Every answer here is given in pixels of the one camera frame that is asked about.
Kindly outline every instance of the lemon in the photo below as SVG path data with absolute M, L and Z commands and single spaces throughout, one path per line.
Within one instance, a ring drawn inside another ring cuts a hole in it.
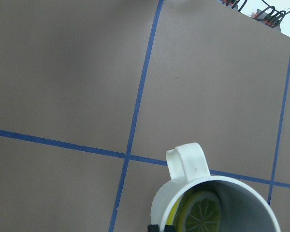
M 177 232 L 219 232 L 221 204 L 216 194 L 199 191 L 181 209 Z
M 180 198 L 178 198 L 178 200 L 175 202 L 169 213 L 168 219 L 166 220 L 166 225 L 174 225 L 175 228 L 177 228 L 179 215 L 182 212 L 184 205 L 192 195 L 193 189 L 191 188 L 188 191 L 186 191 L 183 195 L 181 195 Z

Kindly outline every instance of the mug handle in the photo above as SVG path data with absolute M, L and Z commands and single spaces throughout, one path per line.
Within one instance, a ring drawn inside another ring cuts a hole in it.
M 187 182 L 210 176 L 204 152 L 198 143 L 184 144 L 166 152 L 171 180 L 185 178 Z

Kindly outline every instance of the white mug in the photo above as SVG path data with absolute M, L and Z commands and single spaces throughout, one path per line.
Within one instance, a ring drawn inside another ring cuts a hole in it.
M 151 224 L 162 232 L 175 202 L 190 188 L 206 185 L 219 197 L 219 232 L 280 232 L 270 206 L 250 186 L 233 178 L 211 176 L 202 148 L 185 144 L 166 152 L 171 180 L 157 192 L 151 206 Z

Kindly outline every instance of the cup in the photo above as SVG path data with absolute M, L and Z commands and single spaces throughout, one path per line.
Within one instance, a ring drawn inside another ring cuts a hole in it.
M 151 224 L 160 231 L 177 201 L 192 187 L 210 189 L 221 202 L 219 232 L 280 232 L 270 206 L 250 186 L 233 178 L 211 176 L 205 155 L 197 143 L 185 144 L 166 152 L 171 180 L 157 192 L 151 206 Z

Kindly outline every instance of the grid line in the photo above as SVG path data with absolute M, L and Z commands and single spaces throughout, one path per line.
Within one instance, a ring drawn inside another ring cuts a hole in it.
M 88 146 L 78 146 L 78 145 L 69 144 L 66 142 L 45 139 L 45 138 L 31 136 L 31 135 L 24 135 L 24 134 L 19 134 L 15 132 L 5 131 L 5 130 L 0 130 L 0 136 L 11 138 L 11 139 L 29 141 L 33 143 L 45 144 L 45 145 L 50 145 L 50 146 L 57 146 L 57 147 L 62 147 L 62 148 L 67 148 L 67 149 L 72 149 L 72 150 L 84 151 L 84 152 L 94 153 L 97 155 L 111 156 L 111 157 L 117 157 L 117 158 L 122 158 L 122 159 L 125 156 L 124 153 L 119 153 L 119 152 L 114 152 L 114 151 L 109 151 L 109 150 L 104 150 L 104 149 L 99 149 L 99 148 L 94 148 L 94 147 L 88 147 Z M 130 160 L 150 163 L 150 164 L 155 164 L 155 165 L 160 165 L 160 166 L 167 166 L 167 162 L 164 160 L 136 156 L 132 154 L 130 155 Z M 210 173 L 213 175 L 222 175 L 222 176 L 227 176 L 231 178 L 247 180 L 247 181 L 257 182 L 257 183 L 262 183 L 262 184 L 267 184 L 267 185 L 273 184 L 274 186 L 280 186 L 280 187 L 290 189 L 290 184 L 288 183 L 277 182 L 277 181 L 271 182 L 271 180 L 256 178 L 256 177 L 247 176 L 247 175 L 240 175 L 240 174 L 234 174 L 234 173 L 229 173 L 229 172 L 217 171 L 217 170 L 212 170 L 212 169 L 210 169 Z
M 282 100 L 282 104 L 281 104 L 281 112 L 280 112 L 279 126 L 278 126 L 277 140 L 276 140 L 276 147 L 275 147 L 275 155 L 274 155 L 273 167 L 272 167 L 271 183 L 270 183 L 269 194 L 268 194 L 268 198 L 267 198 L 268 204 L 271 204 L 271 198 L 272 198 L 272 194 L 273 194 L 273 183 L 275 180 L 275 173 L 276 173 L 276 166 L 277 166 L 277 159 L 278 159 L 278 152 L 279 152 L 279 145 L 280 145 L 280 137 L 281 137 L 283 122 L 284 122 L 284 114 L 285 114 L 285 107 L 286 107 L 286 101 L 287 101 L 289 79 L 290 79 L 290 57 L 289 57 L 287 75 L 286 75 L 284 96 L 283 96 L 283 100 Z
M 145 55 L 145 59 L 144 59 L 139 89 L 138 89 L 138 93 L 137 93 L 137 97 L 136 97 L 136 101 L 135 101 L 135 107 L 134 107 L 134 112 L 133 112 L 133 117 L 132 117 L 131 128 L 130 128 L 130 134 L 129 134 L 128 144 L 127 144 L 127 151 L 126 151 L 126 154 L 124 157 L 124 164 L 122 166 L 121 176 L 120 176 L 120 180 L 119 180 L 119 184 L 118 184 L 118 190 L 117 190 L 114 208 L 113 208 L 111 221 L 110 221 L 110 226 L 109 226 L 109 230 L 108 230 L 109 232 L 113 232 L 114 227 L 115 227 L 115 223 L 116 223 L 117 209 L 118 209 L 119 204 L 120 204 L 121 194 L 123 191 L 125 178 L 126 178 L 126 174 L 127 174 L 127 169 L 128 169 L 128 165 L 129 165 L 129 160 L 130 160 L 130 156 L 131 156 L 133 139 L 134 139 L 136 124 L 137 124 L 137 117 L 138 117 L 138 114 L 140 111 L 142 94 L 143 94 L 146 75 L 147 75 L 147 69 L 148 69 L 148 65 L 149 65 L 151 50 L 152 50 L 153 43 L 154 43 L 154 38 L 155 38 L 156 29 L 157 29 L 157 25 L 158 25 L 159 15 L 160 15 L 160 12 L 162 9 L 162 4 L 163 4 L 163 0 L 159 0 L 158 4 L 157 4 L 153 24 L 151 27 L 150 35 L 149 35 L 149 40 L 148 40 L 146 55 Z

